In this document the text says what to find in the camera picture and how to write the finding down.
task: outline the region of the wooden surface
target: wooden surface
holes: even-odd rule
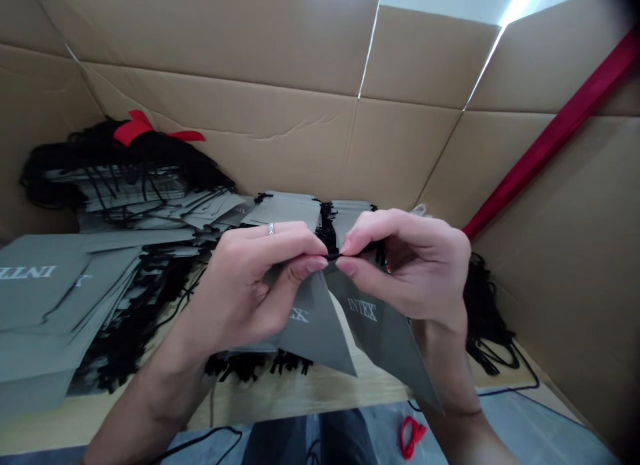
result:
[[[258,381],[250,384],[239,384],[237,377],[232,375],[224,383],[215,386],[214,426],[399,402],[412,397],[406,386],[376,367],[355,346],[344,312],[335,298],[333,302],[345,330],[358,377],[321,365],[310,367],[306,376],[297,371],[272,375],[264,370]],[[173,305],[168,306],[165,314],[170,314],[172,310]],[[159,330],[147,347],[143,360],[153,352],[170,326],[169,323]],[[526,354],[525,356],[536,373],[540,372],[537,365]],[[498,366],[501,373],[496,377],[487,376],[473,360],[471,367],[479,390],[499,390],[533,384],[533,377],[524,367],[511,370]],[[203,381],[203,402],[189,421],[189,429],[209,427],[209,391],[212,382],[211,379]],[[105,393],[67,398],[62,406],[54,410],[0,419],[0,455],[89,443],[124,389],[124,386],[120,387],[112,395]]]

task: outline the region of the gray floor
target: gray floor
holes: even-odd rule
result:
[[[582,425],[546,409],[517,393],[488,396],[481,399],[484,411],[496,433],[520,459],[523,465],[614,465],[619,462]],[[399,428],[407,415],[426,424],[422,414],[414,412],[406,402],[363,408],[378,462],[405,464],[399,451]],[[318,435],[318,417],[307,421],[307,447]],[[223,465],[238,464],[242,459],[251,425],[236,427],[243,431],[238,445],[224,459]],[[203,432],[184,432],[172,446],[202,435]],[[221,431],[214,436],[166,459],[166,465],[214,464],[236,441],[230,432]],[[84,447],[50,450],[32,454],[0,457],[0,465],[78,464]],[[411,461],[418,464],[444,465],[447,463],[433,434],[428,432],[416,448]]]

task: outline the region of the gray pants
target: gray pants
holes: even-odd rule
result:
[[[320,443],[310,451],[306,416],[256,423],[242,465],[302,465],[307,463],[307,453],[317,452],[318,447],[321,465],[378,463],[365,419],[356,408],[320,415]]]

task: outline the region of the brown cardboard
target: brown cardboard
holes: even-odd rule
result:
[[[462,109],[498,26],[380,6],[362,97]]]
[[[0,84],[0,240],[74,231],[69,211],[28,203],[18,179],[33,147],[65,140],[99,121],[100,110],[70,59],[0,45]]]
[[[242,191],[339,196],[355,97],[85,64],[105,112],[142,108],[163,132],[195,129],[194,145]]]
[[[553,115],[507,112],[462,114],[418,203],[463,228]]]
[[[640,67],[598,111],[598,115],[640,117]]]
[[[474,244],[499,307],[610,443],[638,405],[640,119],[590,119]]]
[[[81,61],[357,95],[378,0],[40,0]]]
[[[101,117],[37,0],[0,0],[0,89],[0,242],[74,231],[69,211],[37,208],[18,184],[33,147],[62,141]]]
[[[411,209],[460,114],[360,99],[340,197]]]
[[[0,43],[68,57],[60,35],[37,0],[0,0]]]
[[[467,110],[557,113],[631,25],[618,0],[570,0],[512,22]]]

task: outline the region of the red cord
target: red cord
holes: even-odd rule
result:
[[[113,133],[113,138],[119,142],[122,142],[125,147],[131,145],[137,137],[142,135],[145,132],[149,132],[153,130],[151,126],[151,122],[147,118],[146,114],[141,110],[132,110],[129,111],[129,115],[131,115],[131,120],[124,125],[121,125],[116,129]],[[167,134],[170,137],[175,137],[176,139],[180,139],[182,141],[191,141],[191,142],[204,142],[205,137],[200,132],[196,131],[180,131]]]
[[[409,424],[411,424],[411,437],[409,439],[409,443],[405,445],[405,429]],[[402,428],[400,428],[400,450],[402,451],[402,457],[405,460],[413,458],[415,446],[418,445],[418,442],[422,440],[422,437],[424,437],[426,433],[427,427],[416,422],[411,416],[405,418],[404,423],[402,423]]]

